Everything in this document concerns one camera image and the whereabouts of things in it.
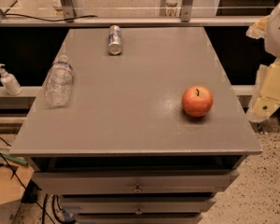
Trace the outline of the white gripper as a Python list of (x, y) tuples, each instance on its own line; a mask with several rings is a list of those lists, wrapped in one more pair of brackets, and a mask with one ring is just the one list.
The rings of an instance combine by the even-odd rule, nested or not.
[[(252, 24), (245, 33), (253, 39), (265, 37), (265, 49), (280, 58), (280, 3), (269, 16)], [(261, 64), (256, 76), (254, 92), (246, 111), (251, 122), (263, 122), (280, 107), (280, 59), (269, 66)]]

